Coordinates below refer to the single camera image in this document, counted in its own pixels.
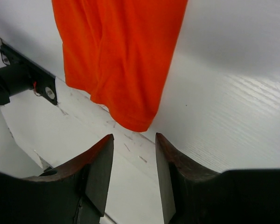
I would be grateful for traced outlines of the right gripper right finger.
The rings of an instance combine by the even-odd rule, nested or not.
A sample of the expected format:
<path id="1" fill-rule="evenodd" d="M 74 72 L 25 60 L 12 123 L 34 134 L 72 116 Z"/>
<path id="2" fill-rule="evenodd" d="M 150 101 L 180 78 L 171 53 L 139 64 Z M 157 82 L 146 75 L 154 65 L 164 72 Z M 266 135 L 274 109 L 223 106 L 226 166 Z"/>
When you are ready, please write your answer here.
<path id="1" fill-rule="evenodd" d="M 155 136 L 166 224 L 280 224 L 280 169 L 218 173 Z"/>

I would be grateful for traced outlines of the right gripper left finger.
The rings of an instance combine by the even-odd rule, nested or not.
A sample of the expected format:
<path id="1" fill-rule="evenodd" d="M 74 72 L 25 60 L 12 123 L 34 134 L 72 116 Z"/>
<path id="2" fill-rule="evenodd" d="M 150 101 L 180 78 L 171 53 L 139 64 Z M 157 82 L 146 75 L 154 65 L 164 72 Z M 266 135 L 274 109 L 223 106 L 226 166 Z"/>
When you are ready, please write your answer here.
<path id="1" fill-rule="evenodd" d="M 98 224 L 105 215 L 114 137 L 40 176 L 0 172 L 0 224 Z"/>

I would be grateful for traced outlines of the orange t shirt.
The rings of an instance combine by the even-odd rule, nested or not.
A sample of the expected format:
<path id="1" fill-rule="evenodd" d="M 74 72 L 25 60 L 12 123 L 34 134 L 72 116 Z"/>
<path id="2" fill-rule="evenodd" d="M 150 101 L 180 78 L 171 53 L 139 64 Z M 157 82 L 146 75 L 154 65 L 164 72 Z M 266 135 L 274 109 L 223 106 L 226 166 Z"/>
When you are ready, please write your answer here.
<path id="1" fill-rule="evenodd" d="M 155 118 L 185 0 L 54 0 L 66 84 L 134 132 Z"/>

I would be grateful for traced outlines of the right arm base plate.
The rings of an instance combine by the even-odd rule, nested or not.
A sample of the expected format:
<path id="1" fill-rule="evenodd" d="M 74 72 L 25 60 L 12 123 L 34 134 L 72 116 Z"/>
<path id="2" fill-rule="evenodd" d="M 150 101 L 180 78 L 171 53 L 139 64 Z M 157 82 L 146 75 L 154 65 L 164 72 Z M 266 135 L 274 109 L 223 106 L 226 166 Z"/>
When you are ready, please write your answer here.
<path id="1" fill-rule="evenodd" d="M 0 68 L 0 80 L 9 96 L 33 90 L 37 96 L 57 105 L 56 77 L 0 38 L 0 49 L 9 65 Z"/>

